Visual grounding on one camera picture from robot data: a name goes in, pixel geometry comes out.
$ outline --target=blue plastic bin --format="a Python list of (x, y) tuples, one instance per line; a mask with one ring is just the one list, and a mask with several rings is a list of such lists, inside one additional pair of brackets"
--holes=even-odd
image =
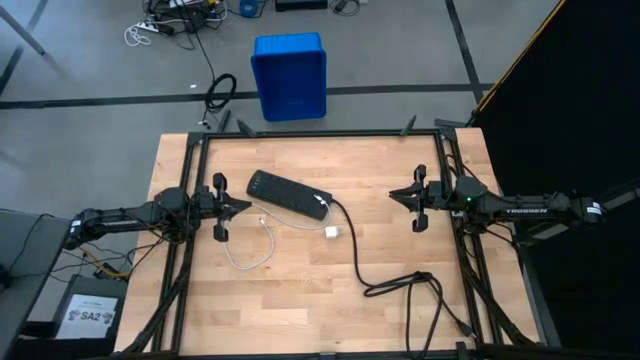
[(327, 113), (327, 55), (319, 34), (260, 36), (251, 66), (265, 120), (321, 118)]

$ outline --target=black backdrop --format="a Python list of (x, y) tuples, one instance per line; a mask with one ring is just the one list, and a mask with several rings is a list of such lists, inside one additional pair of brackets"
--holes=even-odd
[[(639, 19), (637, 1), (568, 0), (475, 114), (506, 195), (575, 189), (606, 202), (640, 177)], [(640, 348), (639, 210), (532, 247), (563, 346)]]

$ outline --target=yellow cable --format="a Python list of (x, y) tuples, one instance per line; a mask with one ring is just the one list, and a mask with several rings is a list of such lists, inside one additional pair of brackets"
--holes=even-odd
[(93, 262), (91, 263), (91, 265), (94, 265), (95, 267), (97, 267), (98, 269), (102, 270), (102, 272), (104, 272), (105, 274), (111, 276), (111, 277), (128, 277), (129, 273), (114, 273), (113, 271), (107, 269), (106, 267), (104, 267), (101, 263), (100, 260), (98, 260), (98, 258), (93, 255), (89, 250), (83, 249), (83, 248), (79, 248), (80, 250), (82, 250), (83, 253), (85, 253), (85, 255), (87, 255), (88, 257), (93, 259)]
[(518, 56), (516, 56), (516, 59), (513, 61), (511, 66), (509, 66), (507, 71), (505, 71), (505, 73), (502, 74), (502, 76), (500, 77), (500, 80), (496, 81), (496, 83), (493, 84), (493, 86), (491, 86), (491, 89), (489, 89), (489, 92), (487, 92), (487, 94), (482, 97), (482, 99), (480, 100), (480, 103), (476, 107), (476, 111), (475, 111), (476, 113), (484, 109), (484, 107), (487, 105), (489, 100), (491, 100), (491, 98), (493, 97), (493, 94), (497, 90), (498, 86), (502, 85), (502, 82), (505, 80), (505, 78), (511, 73), (511, 71), (518, 64), (518, 62), (520, 62), (520, 59), (522, 59), (522, 56), (524, 56), (524, 54), (529, 50), (531, 45), (533, 45), (533, 43), (536, 41), (538, 36), (540, 36), (540, 33), (542, 33), (542, 30), (544, 30), (544, 28), (547, 26), (547, 24), (549, 24), (551, 19), (553, 19), (553, 17), (556, 16), (556, 14), (560, 10), (560, 8), (564, 5), (565, 2), (566, 0), (560, 0), (556, 5), (556, 7), (551, 11), (551, 14), (549, 14), (549, 16), (547, 16), (545, 21), (542, 23), (542, 25), (540, 25), (538, 30), (535, 33), (533, 33), (533, 36), (531, 36), (531, 38), (529, 39), (529, 42), (527, 42), (527, 45), (524, 47), (524, 49), (520, 51)]

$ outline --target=wooden table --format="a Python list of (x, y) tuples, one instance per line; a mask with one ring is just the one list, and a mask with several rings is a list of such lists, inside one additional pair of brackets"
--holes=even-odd
[[(481, 130), (458, 130), (458, 140), (465, 163), (497, 192)], [(150, 199), (162, 189), (178, 185), (185, 142), (186, 134), (162, 136)], [(196, 155), (192, 174), (197, 161)], [(442, 282), (453, 311), (468, 322), (449, 215), (429, 211), (429, 229), (416, 234), (411, 232), (414, 215), (387, 196), (389, 190), (408, 186), (413, 169), (420, 163), (427, 165), (427, 180), (439, 178), (431, 136), (213, 140), (205, 181), (211, 185), (213, 173), (223, 172), (229, 181), (229, 194), (249, 199), (245, 192), (249, 178), (256, 169), (262, 169), (332, 193), (345, 205), (355, 224), (365, 280), (375, 283), (416, 270), (430, 271)], [(315, 223), (274, 205), (255, 202), (292, 222)], [(213, 239), (213, 220), (204, 221), (196, 238), (180, 353), (404, 350), (406, 289), (377, 298), (362, 295), (364, 288), (353, 270), (349, 229), (343, 214), (334, 208), (331, 223), (339, 227), (341, 235), (332, 240), (325, 239), (322, 230), (296, 230), (267, 216), (276, 250), (266, 264), (250, 271), (231, 267), (222, 244)], [(251, 264), (268, 251), (269, 240), (259, 224), (261, 217), (265, 215), (253, 207), (229, 225), (229, 247), (240, 264)], [(503, 228), (492, 230), (509, 236)], [(139, 245), (155, 240), (150, 234), (142, 234)], [(491, 235), (483, 235), (482, 241), (496, 300), (525, 335), (538, 339), (513, 249)], [(116, 350), (133, 340), (155, 310), (166, 253), (167, 245), (159, 246), (132, 277)], [(480, 313), (485, 314), (478, 301)], [(412, 348), (424, 345), (435, 308), (433, 293), (426, 286), (414, 287)], [(165, 348), (170, 343), (173, 315), (169, 313)], [(484, 315), (481, 318), (486, 341), (490, 341), (488, 322)], [(431, 349), (452, 349), (456, 341), (473, 346), (443, 313)]]

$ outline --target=gray floor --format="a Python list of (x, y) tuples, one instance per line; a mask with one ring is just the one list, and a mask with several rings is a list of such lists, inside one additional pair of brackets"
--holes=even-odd
[[(38, 2), (0, 0), (23, 24)], [(480, 81), (492, 83), (556, 1), (454, 3)], [(151, 34), (151, 46), (124, 43), (124, 29), (142, 16), (141, 1), (49, 0), (33, 32), (48, 56), (25, 48), (0, 102), (204, 92), (208, 68), (199, 49), (177, 46), (177, 40), (186, 44), (184, 35)], [(444, 0), (370, 0), (351, 18), (268, 7), (261, 19), (230, 15), (219, 30), (201, 35), (216, 70), (234, 74), (239, 91), (254, 91), (255, 37), (305, 31), (322, 36), (329, 87), (469, 84)], [(19, 44), (0, 22), (0, 71)], [(400, 128), (414, 114), (416, 127), (432, 127), (435, 117), (466, 121), (474, 107), (471, 92), (336, 95), (329, 96), (324, 119), (272, 124), (262, 119), (258, 100), (229, 105), (256, 130)], [(202, 111), (200, 102), (0, 110), (0, 207), (71, 217), (86, 207), (143, 202), (160, 134), (201, 130)], [(126, 251), (135, 238), (111, 236), (97, 244)], [(63, 255), (58, 265), (74, 263)], [(31, 318), (50, 319), (65, 286), (50, 280)]]

